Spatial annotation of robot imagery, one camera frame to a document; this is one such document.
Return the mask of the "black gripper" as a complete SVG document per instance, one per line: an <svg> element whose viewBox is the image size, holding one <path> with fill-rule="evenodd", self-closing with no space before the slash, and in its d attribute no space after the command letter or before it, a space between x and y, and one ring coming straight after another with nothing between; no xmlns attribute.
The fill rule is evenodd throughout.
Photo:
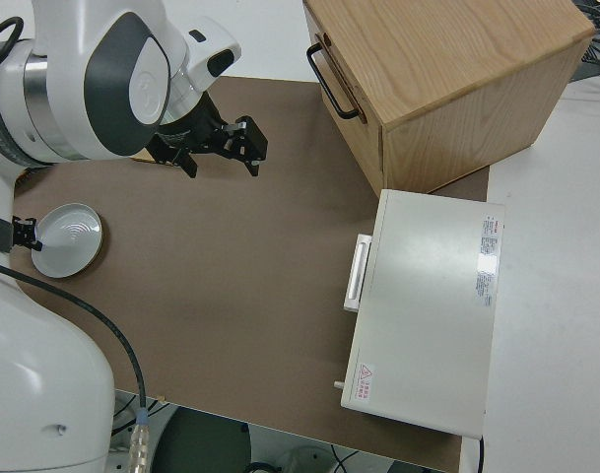
<svg viewBox="0 0 600 473"><path fill-rule="evenodd" d="M190 153L218 153L243 163L252 176L266 160L268 140L251 116L226 123L208 93L183 117L161 125L149 142L149 154L161 165L182 169L195 178L197 164Z"/></svg>
<svg viewBox="0 0 600 473"><path fill-rule="evenodd" d="M37 239L36 218L20 218L14 216L13 225L13 245L28 245L31 250L42 251L43 243Z"/></svg>

